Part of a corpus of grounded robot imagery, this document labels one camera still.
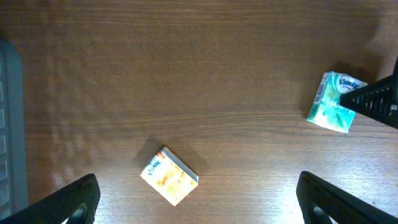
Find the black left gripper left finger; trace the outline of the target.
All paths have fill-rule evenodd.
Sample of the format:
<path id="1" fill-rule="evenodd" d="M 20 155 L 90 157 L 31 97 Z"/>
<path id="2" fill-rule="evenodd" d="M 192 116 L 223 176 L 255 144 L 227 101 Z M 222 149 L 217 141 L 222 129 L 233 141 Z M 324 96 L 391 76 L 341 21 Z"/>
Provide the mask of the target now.
<path id="1" fill-rule="evenodd" d="M 87 174 L 42 200 L 1 220 L 4 224 L 92 224 L 100 200 L 94 174 Z"/>

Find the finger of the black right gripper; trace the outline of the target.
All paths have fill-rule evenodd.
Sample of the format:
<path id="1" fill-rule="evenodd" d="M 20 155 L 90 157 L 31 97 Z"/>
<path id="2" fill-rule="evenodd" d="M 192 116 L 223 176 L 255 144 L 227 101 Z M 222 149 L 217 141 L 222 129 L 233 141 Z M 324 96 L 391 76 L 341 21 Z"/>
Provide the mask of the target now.
<path id="1" fill-rule="evenodd" d="M 342 94 L 340 105 L 397 129 L 397 76 Z"/>

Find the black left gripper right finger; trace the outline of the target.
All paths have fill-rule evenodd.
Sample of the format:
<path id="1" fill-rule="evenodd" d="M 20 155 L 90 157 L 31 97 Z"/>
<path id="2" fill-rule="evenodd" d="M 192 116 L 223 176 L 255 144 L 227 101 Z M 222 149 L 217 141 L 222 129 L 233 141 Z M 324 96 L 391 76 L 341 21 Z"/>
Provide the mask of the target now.
<path id="1" fill-rule="evenodd" d="M 296 188 L 303 220 L 316 223 L 397 224 L 397 218 L 341 190 L 308 171 L 300 173 Z"/>

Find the green tissue pack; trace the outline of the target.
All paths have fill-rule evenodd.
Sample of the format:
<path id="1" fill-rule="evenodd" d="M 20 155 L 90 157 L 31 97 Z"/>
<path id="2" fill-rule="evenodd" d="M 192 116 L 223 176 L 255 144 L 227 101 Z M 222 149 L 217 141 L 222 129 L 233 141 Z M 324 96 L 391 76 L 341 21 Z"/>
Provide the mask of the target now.
<path id="1" fill-rule="evenodd" d="M 324 73 L 307 121 L 332 131 L 349 133 L 356 113 L 340 105 L 340 96 L 366 85 L 345 73 Z"/>

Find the orange tissue pack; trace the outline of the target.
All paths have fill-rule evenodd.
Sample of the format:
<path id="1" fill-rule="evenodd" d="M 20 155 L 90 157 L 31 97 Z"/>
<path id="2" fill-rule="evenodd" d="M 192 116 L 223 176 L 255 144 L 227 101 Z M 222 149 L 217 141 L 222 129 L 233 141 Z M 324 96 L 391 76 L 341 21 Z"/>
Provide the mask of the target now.
<path id="1" fill-rule="evenodd" d="M 169 148 L 163 147 L 140 176 L 174 207 L 198 186 L 199 176 Z"/>

